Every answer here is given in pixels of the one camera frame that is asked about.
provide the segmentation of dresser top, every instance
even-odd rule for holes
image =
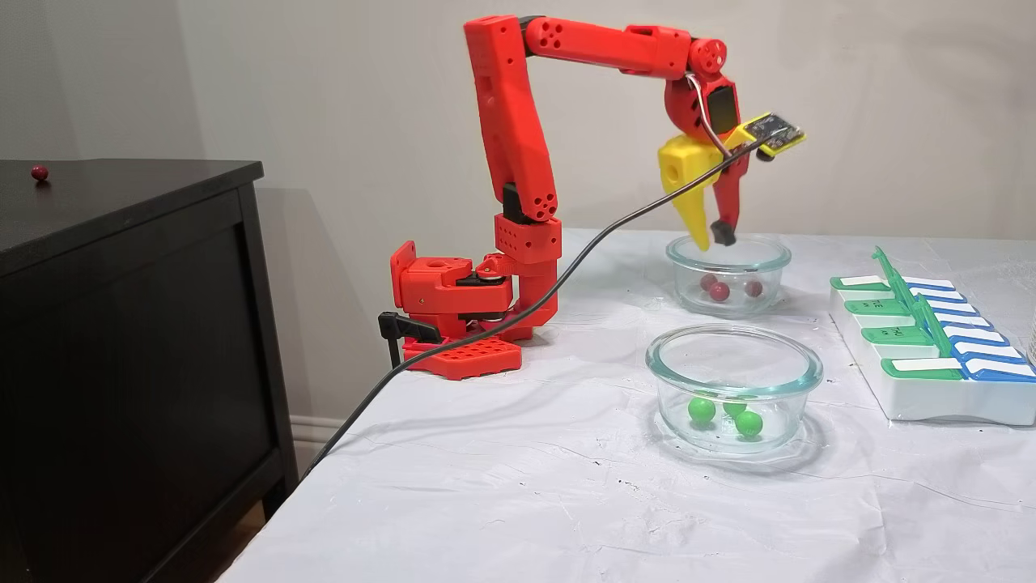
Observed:
[[[30,175],[36,164],[47,181]],[[0,159],[0,275],[262,175],[259,162]]]

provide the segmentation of white tablecloth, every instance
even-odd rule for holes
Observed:
[[[591,235],[567,231],[566,257]],[[1024,347],[1036,241],[780,236],[784,299],[750,324],[826,380],[796,440],[730,460],[667,433],[643,363],[713,321],[673,299],[677,235],[606,239],[520,371],[396,380],[221,581],[1036,581],[1036,434],[888,421],[826,313],[828,278],[877,273],[880,243]]]

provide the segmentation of green ball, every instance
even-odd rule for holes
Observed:
[[[695,424],[707,424],[716,416],[716,404],[708,399],[696,397],[687,404],[687,412]]]
[[[745,437],[755,437],[762,431],[762,417],[752,411],[743,411],[733,418],[733,426]]]
[[[726,411],[726,414],[729,415],[730,417],[737,417],[738,415],[741,415],[742,412],[745,411],[745,409],[748,409],[748,406],[745,405],[744,403],[723,404],[723,411]]]

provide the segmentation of wooden floor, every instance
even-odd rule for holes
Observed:
[[[234,562],[237,555],[241,554],[244,547],[248,547],[252,537],[259,532],[264,524],[266,524],[266,520],[263,517],[262,505],[256,504],[227,536],[208,549],[206,553],[210,553],[208,556],[220,566],[204,583],[214,583],[223,575],[223,572],[227,571],[227,567]]]

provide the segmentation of baseboard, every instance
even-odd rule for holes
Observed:
[[[320,448],[342,427],[342,419],[291,415],[291,436],[295,443],[295,461],[299,475],[306,471]]]

